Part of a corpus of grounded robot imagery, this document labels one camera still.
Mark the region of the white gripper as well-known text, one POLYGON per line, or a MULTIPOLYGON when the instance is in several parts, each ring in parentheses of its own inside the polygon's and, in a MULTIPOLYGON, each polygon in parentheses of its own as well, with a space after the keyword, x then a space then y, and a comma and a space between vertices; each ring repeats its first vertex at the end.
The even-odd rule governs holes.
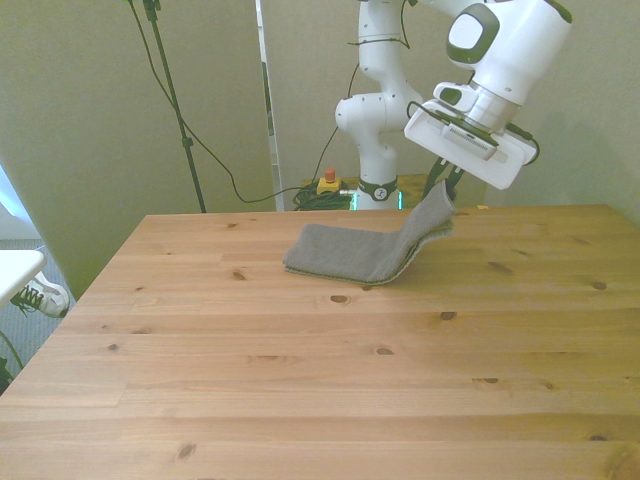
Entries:
POLYGON ((412 101, 407 110, 410 119, 404 129, 406 138, 439 157, 427 175, 425 196, 435 186, 447 162, 455 165, 446 178, 447 195, 454 201, 456 186, 464 171, 504 190, 535 157, 535 146, 530 140, 522 140, 507 131, 489 133, 436 101, 423 104, 412 101))

